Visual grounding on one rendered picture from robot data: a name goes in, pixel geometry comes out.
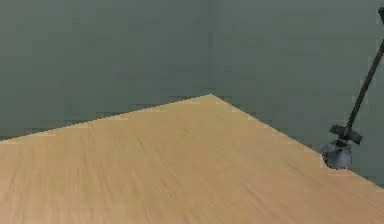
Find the black floor lamp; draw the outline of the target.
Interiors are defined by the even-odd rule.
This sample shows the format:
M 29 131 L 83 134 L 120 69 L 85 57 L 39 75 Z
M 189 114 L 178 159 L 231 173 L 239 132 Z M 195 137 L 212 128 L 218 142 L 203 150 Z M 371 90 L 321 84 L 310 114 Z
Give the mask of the black floor lamp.
M 364 101 L 369 86 L 373 80 L 381 59 L 384 57 L 384 38 L 382 39 L 373 62 L 368 70 L 367 76 L 360 88 L 358 97 L 354 103 L 353 109 L 349 115 L 345 126 L 332 125 L 330 133 L 338 138 L 321 149 L 321 156 L 325 165 L 330 169 L 348 169 L 352 164 L 352 144 L 360 145 L 363 139 L 362 135 L 353 129 L 354 122 Z

